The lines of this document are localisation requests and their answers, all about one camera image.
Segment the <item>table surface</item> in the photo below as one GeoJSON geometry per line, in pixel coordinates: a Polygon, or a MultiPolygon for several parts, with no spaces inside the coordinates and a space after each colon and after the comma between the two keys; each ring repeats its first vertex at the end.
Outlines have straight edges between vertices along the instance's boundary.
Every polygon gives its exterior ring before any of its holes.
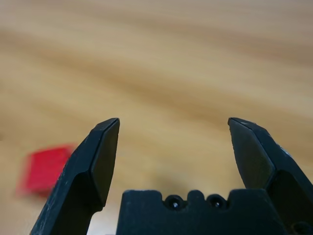
{"type": "Polygon", "coordinates": [[[26,156],[121,120],[108,205],[121,194],[227,197],[243,188],[229,117],[268,129],[313,180],[313,2],[1,0],[0,234],[28,234],[44,200],[19,197],[26,156]]]}

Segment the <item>red block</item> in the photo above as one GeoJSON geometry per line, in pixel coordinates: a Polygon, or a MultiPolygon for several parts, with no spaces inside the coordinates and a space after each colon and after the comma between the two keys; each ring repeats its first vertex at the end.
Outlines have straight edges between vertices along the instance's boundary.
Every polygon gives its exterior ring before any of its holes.
{"type": "Polygon", "coordinates": [[[48,195],[62,173],[73,149],[72,145],[63,145],[32,153],[29,156],[26,174],[18,192],[48,195]]]}

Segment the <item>screw hole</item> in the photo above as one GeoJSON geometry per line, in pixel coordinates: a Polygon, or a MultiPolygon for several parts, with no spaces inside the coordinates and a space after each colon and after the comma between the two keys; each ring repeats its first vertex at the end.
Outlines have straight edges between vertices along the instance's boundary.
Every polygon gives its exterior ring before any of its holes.
{"type": "Polygon", "coordinates": [[[169,208],[173,211],[179,211],[185,207],[185,202],[182,200],[181,197],[179,197],[177,195],[168,196],[165,199],[164,204],[167,208],[169,208]]]}
{"type": "Polygon", "coordinates": [[[206,201],[213,208],[225,209],[227,206],[226,200],[218,194],[208,196],[206,201]]]}

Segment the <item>blurred background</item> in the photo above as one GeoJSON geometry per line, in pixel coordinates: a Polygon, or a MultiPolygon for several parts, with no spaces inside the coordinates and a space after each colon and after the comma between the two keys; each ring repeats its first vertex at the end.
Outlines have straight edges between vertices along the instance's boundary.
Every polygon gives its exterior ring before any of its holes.
{"type": "Polygon", "coordinates": [[[310,0],[1,0],[0,234],[28,234],[45,200],[14,195],[26,156],[121,120],[108,203],[121,194],[244,185],[229,117],[267,128],[313,180],[310,0]]]}

